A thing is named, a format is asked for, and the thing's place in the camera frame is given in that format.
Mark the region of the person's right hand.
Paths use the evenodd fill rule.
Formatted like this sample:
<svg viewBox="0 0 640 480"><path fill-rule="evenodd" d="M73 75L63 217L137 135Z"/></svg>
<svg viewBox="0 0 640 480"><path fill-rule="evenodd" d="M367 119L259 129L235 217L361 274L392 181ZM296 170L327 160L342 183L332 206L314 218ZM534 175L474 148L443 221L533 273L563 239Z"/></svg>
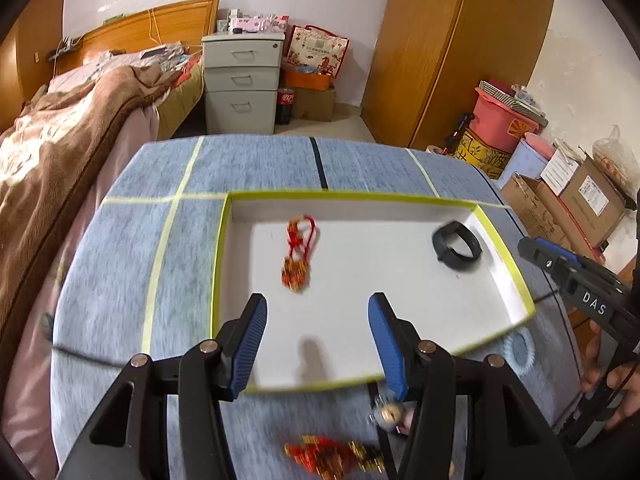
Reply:
<svg viewBox="0 0 640 480"><path fill-rule="evenodd" d="M589 326L590 330L593 332L593 337L588 342L585 350L584 372L582 373L582 379L580 380L582 391L589 391L593 386L597 385L604 374L604 371L597 363L601 344L601 329L594 321L590 321ZM625 419L639 411L639 369L636 368L634 372L632 372L631 369L632 364L627 363L616 367L615 370L612 370L612 372L609 372L606 375L605 382L613 390L620 388L620 385L623 383L625 378L629 378L629 380L622 387L622 393L624 394L623 401L620 402L620 406L616 408L615 413L606 422L604 426L605 430L615 428Z"/></svg>

